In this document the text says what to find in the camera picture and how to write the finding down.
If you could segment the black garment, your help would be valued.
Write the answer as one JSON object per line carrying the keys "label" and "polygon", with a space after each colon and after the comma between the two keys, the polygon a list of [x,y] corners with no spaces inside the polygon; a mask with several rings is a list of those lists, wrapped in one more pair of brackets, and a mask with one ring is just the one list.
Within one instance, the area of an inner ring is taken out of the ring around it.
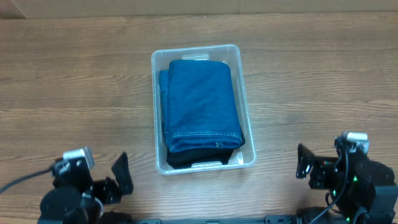
{"label": "black garment", "polygon": [[246,143],[240,123],[199,121],[172,126],[162,124],[168,165],[185,169],[194,163],[220,162],[226,165],[233,151]]}

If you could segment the blue denim jeans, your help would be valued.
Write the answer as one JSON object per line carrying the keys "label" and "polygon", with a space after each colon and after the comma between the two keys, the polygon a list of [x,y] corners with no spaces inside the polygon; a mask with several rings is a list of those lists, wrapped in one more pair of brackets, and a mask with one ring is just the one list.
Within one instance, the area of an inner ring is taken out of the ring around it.
{"label": "blue denim jeans", "polygon": [[160,73],[160,93],[170,152],[236,149],[245,143],[227,64],[173,60]]}

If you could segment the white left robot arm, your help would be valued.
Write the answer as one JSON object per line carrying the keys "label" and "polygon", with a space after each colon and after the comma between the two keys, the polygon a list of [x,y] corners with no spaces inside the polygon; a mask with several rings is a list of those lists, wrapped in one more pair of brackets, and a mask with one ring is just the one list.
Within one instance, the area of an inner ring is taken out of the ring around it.
{"label": "white left robot arm", "polygon": [[91,150],[87,147],[63,153],[50,168],[54,189],[40,203],[39,224],[133,222],[129,214],[104,210],[105,205],[119,203],[122,196],[133,192],[127,154],[122,153],[113,164],[114,179],[106,177],[94,181],[90,174],[94,165]]}

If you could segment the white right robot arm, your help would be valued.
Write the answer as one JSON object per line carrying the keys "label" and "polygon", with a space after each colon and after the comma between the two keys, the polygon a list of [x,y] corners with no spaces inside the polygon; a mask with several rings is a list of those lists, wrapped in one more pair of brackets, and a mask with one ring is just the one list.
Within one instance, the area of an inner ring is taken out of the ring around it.
{"label": "white right robot arm", "polygon": [[296,178],[310,176],[311,189],[327,190],[326,201],[346,223],[392,223],[397,200],[393,170],[358,149],[337,147],[337,157],[318,157],[299,144]]}

